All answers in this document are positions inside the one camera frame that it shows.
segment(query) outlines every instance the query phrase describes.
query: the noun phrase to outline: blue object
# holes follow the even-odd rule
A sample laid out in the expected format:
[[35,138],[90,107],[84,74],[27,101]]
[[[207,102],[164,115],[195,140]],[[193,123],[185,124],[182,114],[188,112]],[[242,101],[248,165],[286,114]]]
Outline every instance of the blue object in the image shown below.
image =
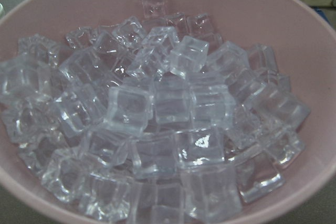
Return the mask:
[[329,20],[327,19],[326,15],[324,14],[324,12],[318,8],[318,7],[312,7],[313,10],[315,10],[315,12],[317,12],[318,15],[320,15],[329,25],[330,25],[330,22]]

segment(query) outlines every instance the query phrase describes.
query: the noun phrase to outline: clear ice cube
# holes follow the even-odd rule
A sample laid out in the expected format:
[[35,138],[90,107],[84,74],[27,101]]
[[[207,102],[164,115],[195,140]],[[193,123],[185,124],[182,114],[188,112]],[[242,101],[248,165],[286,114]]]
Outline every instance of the clear ice cube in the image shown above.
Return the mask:
[[197,36],[197,39],[209,43],[209,54],[218,49],[223,44],[223,39],[220,34],[208,33]]
[[78,27],[66,34],[69,46],[73,49],[83,49],[91,46],[92,28],[89,26]]
[[274,116],[296,129],[309,115],[310,109],[292,93],[268,84],[252,100],[253,109],[265,116]]
[[145,18],[157,18],[166,14],[165,0],[142,0]]
[[299,135],[281,123],[258,139],[265,152],[282,168],[286,168],[305,148]]
[[243,150],[256,143],[260,133],[260,118],[244,106],[238,105],[235,107],[233,126],[226,131],[226,134],[238,149]]
[[146,47],[138,51],[126,73],[139,80],[143,78],[159,78],[168,71],[166,54],[160,47]]
[[208,165],[181,171],[185,211],[204,223],[222,222],[242,210],[232,165]]
[[180,42],[175,27],[154,27],[143,39],[144,47],[158,47],[168,55],[170,50]]
[[152,113],[151,94],[138,88],[112,87],[104,121],[115,131],[139,135]]
[[192,36],[199,36],[214,32],[214,27],[208,13],[189,16],[187,18],[187,24],[189,33]]
[[127,224],[183,224],[184,195],[180,184],[134,183]]
[[224,161],[223,131],[218,128],[179,131],[174,134],[174,155],[181,169]]
[[107,66],[113,69],[117,62],[127,54],[127,48],[109,32],[102,31],[93,44],[93,53]]
[[194,73],[188,77],[192,96],[191,120],[195,128],[232,126],[235,99],[218,73]]
[[48,112],[48,103],[31,99],[17,103],[1,113],[7,134],[12,143],[26,143],[34,140],[33,135],[41,129],[56,129],[56,117]]
[[236,166],[237,184],[244,202],[250,203],[284,184],[284,177],[262,152]]
[[128,155],[128,137],[101,123],[86,132],[80,143],[81,151],[98,167],[121,165]]
[[267,68],[278,72],[273,49],[262,44],[254,44],[247,50],[248,62],[252,70]]
[[64,61],[59,70],[74,85],[93,83],[102,78],[109,69],[92,52],[92,48],[77,50]]
[[19,146],[18,155],[28,169],[39,177],[45,172],[53,152],[62,148],[69,148],[69,146],[61,132],[38,129],[30,137],[29,142]]
[[0,102],[15,104],[27,97],[47,101],[51,97],[50,66],[16,57],[0,64]]
[[173,176],[176,173],[176,162],[172,143],[171,131],[146,135],[138,142],[131,141],[129,151],[135,178]]
[[89,167],[76,157],[76,149],[57,149],[41,178],[41,184],[61,202],[78,199]]
[[188,34],[188,25],[184,13],[175,13],[164,16],[167,26],[175,27],[179,38],[183,38]]
[[110,223],[127,218],[130,210],[130,178],[91,173],[85,179],[78,207],[80,212]]
[[147,32],[138,19],[132,16],[113,30],[112,35],[126,47],[138,49],[141,47],[141,41],[147,35]]
[[187,82],[172,76],[154,82],[155,119],[158,124],[188,122],[191,96]]
[[199,72],[205,65],[209,43],[184,36],[168,56],[171,73],[186,78],[190,72]]
[[98,124],[106,112],[90,84],[68,88],[51,106],[67,137],[79,135]]

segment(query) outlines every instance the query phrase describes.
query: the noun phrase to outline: pink bowl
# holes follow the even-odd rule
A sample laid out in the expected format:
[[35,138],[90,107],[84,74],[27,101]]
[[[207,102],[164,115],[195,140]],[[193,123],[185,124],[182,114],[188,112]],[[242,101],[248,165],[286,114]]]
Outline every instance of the pink bowl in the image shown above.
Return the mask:
[[[336,33],[298,0],[169,0],[170,13],[208,12],[225,39],[243,47],[273,46],[280,71],[310,108],[300,129],[307,149],[284,171],[287,183],[248,205],[226,224],[261,223],[278,217],[319,190],[336,170]],[[78,26],[142,17],[140,0],[26,0],[0,21],[0,58],[14,57],[19,37],[39,33],[54,40]],[[0,183],[41,213],[71,224],[99,223],[66,210],[41,187],[16,155],[0,125]]]

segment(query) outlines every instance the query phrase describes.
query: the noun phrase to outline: table surface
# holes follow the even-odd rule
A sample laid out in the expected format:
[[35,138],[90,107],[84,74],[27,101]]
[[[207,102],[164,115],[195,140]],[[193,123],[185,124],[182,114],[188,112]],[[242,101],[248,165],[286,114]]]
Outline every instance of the table surface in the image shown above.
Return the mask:
[[[23,0],[0,0],[9,11]],[[336,9],[320,8],[331,26],[336,29]],[[37,213],[18,201],[0,186],[0,223],[2,224],[59,224]],[[336,223],[336,177],[304,204],[267,224],[335,224]]]

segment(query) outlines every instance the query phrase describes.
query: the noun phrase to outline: ice cube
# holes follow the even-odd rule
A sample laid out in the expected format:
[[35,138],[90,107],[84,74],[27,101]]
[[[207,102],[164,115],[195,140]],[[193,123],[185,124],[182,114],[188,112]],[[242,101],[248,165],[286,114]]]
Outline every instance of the ice cube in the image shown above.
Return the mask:
[[41,183],[60,201],[73,202],[81,193],[89,166],[76,157],[76,149],[57,149],[42,175]]
[[252,70],[267,68],[278,72],[273,49],[262,44],[254,44],[247,49],[248,62]]
[[135,178],[173,176],[176,173],[176,162],[172,143],[171,131],[145,135],[138,142],[131,141],[129,151]]
[[132,16],[113,30],[112,35],[126,47],[138,49],[141,47],[141,41],[147,35],[147,32],[138,19]]
[[168,71],[166,54],[161,47],[146,47],[138,51],[126,73],[141,80],[143,78],[160,78]]
[[127,224],[183,224],[184,195],[180,184],[134,183]]
[[165,0],[142,0],[145,18],[158,18],[166,14]]
[[264,152],[237,165],[236,172],[238,189],[246,203],[253,202],[285,182]]
[[208,33],[213,33],[214,27],[208,13],[189,16],[187,18],[189,33],[192,36],[199,36]]
[[92,28],[89,26],[78,27],[76,30],[66,34],[69,46],[73,49],[83,49],[92,45]]
[[67,137],[79,135],[98,124],[106,112],[90,84],[68,88],[51,106]]
[[181,171],[185,211],[204,223],[222,222],[242,210],[232,165],[206,165]]
[[158,124],[188,122],[191,96],[187,82],[172,76],[154,82],[155,119]]
[[115,222],[126,219],[130,210],[132,179],[113,174],[91,173],[81,191],[79,211],[96,220]]
[[218,128],[179,131],[174,134],[174,155],[181,169],[224,161],[223,131]]
[[110,88],[104,121],[112,130],[135,136],[141,134],[152,115],[151,97],[149,92],[138,88]]
[[164,16],[167,26],[175,27],[178,37],[182,39],[188,34],[188,25],[184,13],[175,13]]
[[293,129],[296,129],[310,113],[310,109],[292,93],[281,91],[272,83],[252,100],[252,106],[258,113],[274,116],[291,125]]
[[69,148],[64,136],[59,131],[38,129],[29,138],[29,142],[19,146],[18,155],[28,169],[37,177],[41,176],[57,149]]
[[224,77],[215,72],[194,73],[188,77],[192,105],[191,119],[195,128],[232,126],[235,99],[224,84]]
[[82,155],[90,158],[98,167],[121,165],[128,155],[128,137],[110,130],[104,123],[93,126],[80,143]]
[[205,65],[208,49],[208,42],[184,36],[168,56],[171,73],[185,79],[188,73],[199,72]]

